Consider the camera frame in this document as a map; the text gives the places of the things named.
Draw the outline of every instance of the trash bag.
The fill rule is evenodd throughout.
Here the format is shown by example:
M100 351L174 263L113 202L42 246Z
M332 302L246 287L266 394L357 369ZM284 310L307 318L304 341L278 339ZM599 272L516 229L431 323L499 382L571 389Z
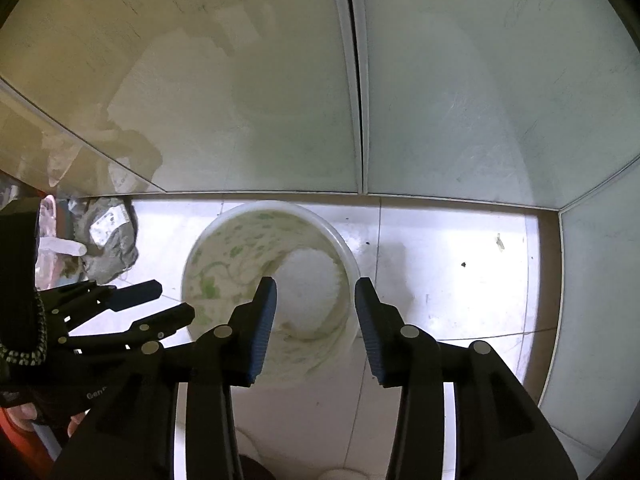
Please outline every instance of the trash bag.
M109 283L138 259L130 205L120 198L70 200L74 238L86 245L81 256L88 280Z

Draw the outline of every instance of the orange object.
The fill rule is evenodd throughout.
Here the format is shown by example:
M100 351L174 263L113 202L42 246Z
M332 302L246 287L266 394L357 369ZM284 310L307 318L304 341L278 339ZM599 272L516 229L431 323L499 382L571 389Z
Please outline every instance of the orange object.
M51 472L53 460L38 436L32 431L18 428L3 409L0 409L0 429L18 450L29 468L42 480L47 478Z

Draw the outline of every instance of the foot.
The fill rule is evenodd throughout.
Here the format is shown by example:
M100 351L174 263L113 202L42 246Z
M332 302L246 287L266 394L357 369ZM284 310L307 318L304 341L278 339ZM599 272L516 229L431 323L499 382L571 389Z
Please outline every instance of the foot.
M351 469L332 469L322 473L318 480L367 480L367 477Z
M260 453L258 453L254 443L242 431L238 430L238 428L236 428L236 444L238 444L238 454L248 456L262 465Z

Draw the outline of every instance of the white paper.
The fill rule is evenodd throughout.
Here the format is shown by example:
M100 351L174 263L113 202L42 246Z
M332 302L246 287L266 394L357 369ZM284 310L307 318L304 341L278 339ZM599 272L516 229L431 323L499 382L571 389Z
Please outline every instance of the white paper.
M111 234L129 221L124 204L111 207L89 227L89 234L98 247L104 247Z

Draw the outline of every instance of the white tile floor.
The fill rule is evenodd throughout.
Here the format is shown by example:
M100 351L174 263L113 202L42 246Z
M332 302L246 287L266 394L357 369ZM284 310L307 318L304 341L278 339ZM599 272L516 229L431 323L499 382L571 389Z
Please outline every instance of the white tile floor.
M104 314L82 331L124 330L133 319L177 303L197 237L220 213L249 200L233 195L134 200L140 257L117 284L156 279L163 296L126 315ZM522 380L537 309L534 215L373 197L293 200L337 229L361 274L374 280L380 298L397 306L405 321L460 346L487 338ZM188 340L183 330L165 343ZM236 425L254 439L278 480L313 479L343 466L384 478L398 402L398 390L382 389L371 377L361 339L328 376L290 390L234 391ZM452 388L446 385L446 479L453 478L455 461L453 409ZM181 438L176 478L184 477Z

